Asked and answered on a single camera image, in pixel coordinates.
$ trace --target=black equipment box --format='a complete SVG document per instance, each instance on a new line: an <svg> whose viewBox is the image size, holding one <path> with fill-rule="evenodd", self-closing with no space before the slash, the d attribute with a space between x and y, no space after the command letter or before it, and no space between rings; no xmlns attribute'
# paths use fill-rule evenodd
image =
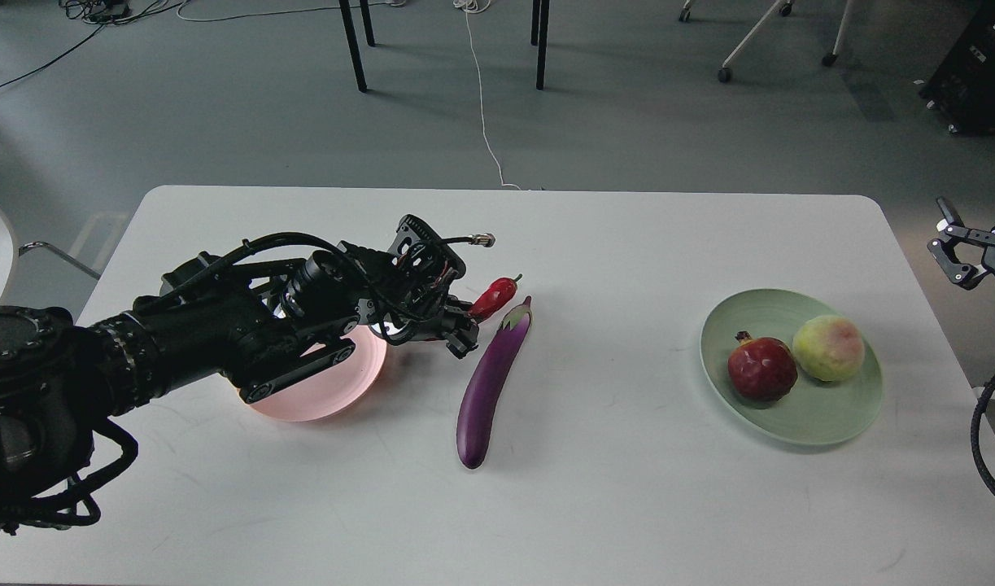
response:
<svg viewBox="0 0 995 586"><path fill-rule="evenodd" d="M920 96L951 133L995 133L995 0L985 0Z"/></svg>

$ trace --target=peach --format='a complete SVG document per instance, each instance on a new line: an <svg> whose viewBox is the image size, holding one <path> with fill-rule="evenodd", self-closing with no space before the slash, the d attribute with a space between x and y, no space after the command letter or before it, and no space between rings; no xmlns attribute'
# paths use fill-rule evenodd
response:
<svg viewBox="0 0 995 586"><path fill-rule="evenodd" d="M858 328L845 317L821 315L794 334L794 359L807 374L834 383L854 376L866 359Z"/></svg>

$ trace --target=power cord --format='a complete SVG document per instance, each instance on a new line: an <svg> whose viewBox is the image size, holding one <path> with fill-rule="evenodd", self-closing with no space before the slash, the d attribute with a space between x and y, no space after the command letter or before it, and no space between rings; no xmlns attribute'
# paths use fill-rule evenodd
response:
<svg viewBox="0 0 995 586"><path fill-rule="evenodd" d="M175 11L175 15L187 22L225 22L233 21L236 19L246 19L251 18L251 16L275 16L275 15L295 15L300 12L315 12L315 11L336 11L338 7L316 7L316 8L296 8L292 11L270 11L270 12L249 12L246 15L232 15L232 16L221 16L215 19L196 19L190 18L187 15L182 14L182 8L187 7L188 4L192 3L193 0L182 0L182 4L178 5L178 11ZM407 0L386 0L385 2L371 2L368 3L368 7L381 7L382 5L388 5L389 7L403 7L407 4ZM359 8L360 5L357 4L352 8Z"/></svg>
<svg viewBox="0 0 995 586"><path fill-rule="evenodd" d="M181 7L183 2L173 0L154 0L137 14L129 14L128 4L125 3L123 14L113 14L111 9L114 5L103 0L57 0L57 5L63 8L67 18L70 20L81 20L88 24L107 24L121 26L148 18L148 16L159 15L161 12L172 11Z"/></svg>
<svg viewBox="0 0 995 586"><path fill-rule="evenodd" d="M515 183L509 183L504 180L504 168L501 167L500 160L497 160L497 155L494 155L494 149L490 146L490 139L487 138L487 115L485 108L482 106L482 68L479 67L479 57L475 54L475 43L472 40L472 25L469 23L468 15L477 15L479 12L485 11L490 7L490 0L487 0L486 5L479 7L475 0L453 0L453 7L459 8L459 10L465 13L465 28L468 29L468 48L472 50L472 59L475 62L475 73L478 75L479 80L479 120L482 122L482 141L487 145L487 151L490 152L490 156L493 157L494 164L497 164L497 177L500 179L500 186L502 188L515 188L517 190L522 190L520 186L515 185Z"/></svg>
<svg viewBox="0 0 995 586"><path fill-rule="evenodd" d="M12 85L12 83L16 83L17 81L20 81L20 79L24 79L25 77L31 77L33 74L36 74L39 71L44 71L51 64L53 64L55 62L58 62L58 60L62 59L63 57L65 57L67 55L70 55L70 53L73 52L75 49L77 49L78 47L81 47L81 45L84 45L85 43L88 43L88 41L91 40L92 37L95 37L96 33L99 33L99 31L103 30L104 27L106 27L106 24L99 25L98 27L96 27L95 30L92 31L91 34L89 34L88 37L83 38L83 40L81 40L80 43L78 43L77 45L74 45L73 47L71 47L69 49L66 49L66 51L64 51L62 55L60 55L58 57L55 57L55 59L52 59L48 63L43 64L43 66L39 67L38 69L29 71L28 73L25 73L24 75L21 75L21 77L10 79L9 81L6 81L5 83L0 83L0 89L5 88L6 85Z"/></svg>
<svg viewBox="0 0 995 586"><path fill-rule="evenodd" d="M453 7L464 11L466 15L477 15L479 12L485 11L489 8L492 1L493 0L487 0L487 3L480 7L478 1L476 0L453 0Z"/></svg>

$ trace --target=black table leg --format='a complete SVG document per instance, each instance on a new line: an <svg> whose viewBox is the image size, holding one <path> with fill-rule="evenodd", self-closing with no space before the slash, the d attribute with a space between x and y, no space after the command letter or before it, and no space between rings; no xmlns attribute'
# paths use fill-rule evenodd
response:
<svg viewBox="0 0 995 586"><path fill-rule="evenodd" d="M356 74L356 88L366 92L367 81L364 79L364 66L360 62L360 45L356 43L356 30L352 28L352 9L349 0L338 0L342 11L342 24L345 25L345 38L349 41L349 55L352 57L352 71Z"/></svg>
<svg viewBox="0 0 995 586"><path fill-rule="evenodd" d="M367 46L374 46L374 27L370 24L370 2L360 0L360 14L364 18L364 32L367 34Z"/></svg>
<svg viewBox="0 0 995 586"><path fill-rule="evenodd" d="M539 0L541 2L541 15L539 15L539 34L537 49L537 89L544 89L544 62L548 52L548 4L550 0Z"/></svg>
<svg viewBox="0 0 995 586"><path fill-rule="evenodd" d="M537 46L537 21L541 16L541 0L534 0L534 18L530 20L530 44Z"/></svg>

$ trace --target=robotic arm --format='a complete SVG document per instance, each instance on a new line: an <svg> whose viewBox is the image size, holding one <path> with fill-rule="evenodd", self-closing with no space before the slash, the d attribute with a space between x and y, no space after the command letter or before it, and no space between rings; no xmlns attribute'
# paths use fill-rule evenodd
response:
<svg viewBox="0 0 995 586"><path fill-rule="evenodd" d="M222 374L255 403L347 359L356 345L343 336L360 324L393 345L444 340L466 356L478 323L471 303L449 293L465 274L455 243L489 247L494 238L440 238L415 216L404 216L386 251L271 234L225 256L201 252L163 276L159 296L89 327L62 308L0 307L0 529L95 523L92 493L137 455L109 417L197 379ZM317 250L237 264L289 245ZM315 344L323 348L307 353ZM121 456L82 478L93 434ZM62 482L62 492L39 496Z"/></svg>
<svg viewBox="0 0 995 586"><path fill-rule="evenodd" d="M927 249L932 252L942 271L954 285L963 289L974 289L987 275L995 275L995 226L990 230L969 229L956 212L954 206L945 198L937 200L943 219L939 222L939 236L928 242ZM972 245L984 250L981 262L977 265L962 262L956 256L956 247L961 244ZM981 416L985 415L988 401L995 392L995 375L984 384L984 390L978 397L971 417L971 453L974 464L981 475L985 487L995 496L995 478L988 471L985 460L981 456L980 428Z"/></svg>

